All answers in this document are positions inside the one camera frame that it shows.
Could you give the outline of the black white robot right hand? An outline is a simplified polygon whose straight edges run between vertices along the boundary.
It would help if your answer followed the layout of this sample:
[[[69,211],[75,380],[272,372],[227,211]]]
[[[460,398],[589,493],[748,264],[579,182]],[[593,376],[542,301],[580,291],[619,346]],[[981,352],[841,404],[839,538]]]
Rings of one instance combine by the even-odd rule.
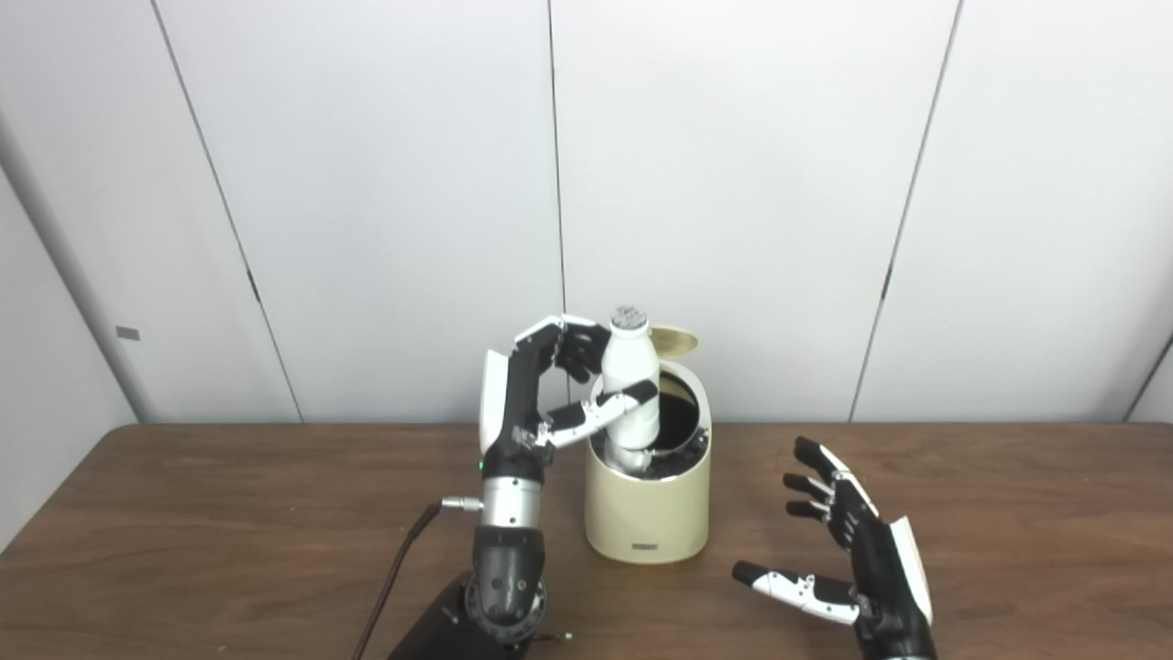
[[[815,477],[786,472],[784,485],[805,494],[787,513],[823,523],[850,557],[850,581],[737,562],[730,576],[747,588],[854,631],[863,659],[936,659],[933,601],[908,518],[883,520],[850,468],[828,447],[795,438],[795,458]]]

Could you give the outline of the black white robot left hand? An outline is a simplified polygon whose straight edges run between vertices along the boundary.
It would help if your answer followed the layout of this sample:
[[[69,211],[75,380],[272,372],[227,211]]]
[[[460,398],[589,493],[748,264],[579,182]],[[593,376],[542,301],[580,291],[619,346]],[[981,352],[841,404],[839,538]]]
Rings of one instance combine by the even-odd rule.
[[[480,404],[481,478],[542,484],[557,448],[628,419],[659,393],[656,379],[540,411],[541,377],[557,368],[578,383],[602,375],[612,333],[582,317],[555,314],[516,335],[509,354],[487,351]]]

